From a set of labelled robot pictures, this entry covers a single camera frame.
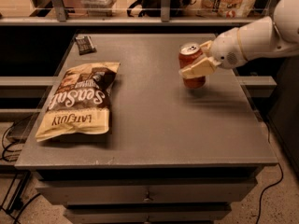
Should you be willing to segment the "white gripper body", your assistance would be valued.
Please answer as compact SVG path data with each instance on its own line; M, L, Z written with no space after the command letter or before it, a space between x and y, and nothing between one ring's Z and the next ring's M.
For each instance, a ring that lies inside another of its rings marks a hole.
M210 48L210 55L220 62L224 69L243 66L247 59L240 47L239 29L233 28L216 37Z

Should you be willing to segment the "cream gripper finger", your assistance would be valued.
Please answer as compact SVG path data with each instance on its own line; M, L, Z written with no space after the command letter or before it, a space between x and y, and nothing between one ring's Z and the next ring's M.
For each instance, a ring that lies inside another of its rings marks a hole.
M179 74L185 79L205 77L213 74L219 65L221 65L221 63L213 57L205 57L198 62L181 68Z
M207 42L205 42L205 43L203 43L203 44L200 45L201 51L203 51L203 53L207 57L210 57L210 49L211 49L212 44L213 44L213 41L212 40L208 40Z

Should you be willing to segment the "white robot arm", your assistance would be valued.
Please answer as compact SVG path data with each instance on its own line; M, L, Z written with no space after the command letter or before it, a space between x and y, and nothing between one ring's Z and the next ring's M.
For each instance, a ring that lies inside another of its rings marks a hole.
M205 77L217 68L234 69L258 58L299 53L299 0L280 0L272 16L218 35L200 45L204 56L179 70L185 79Z

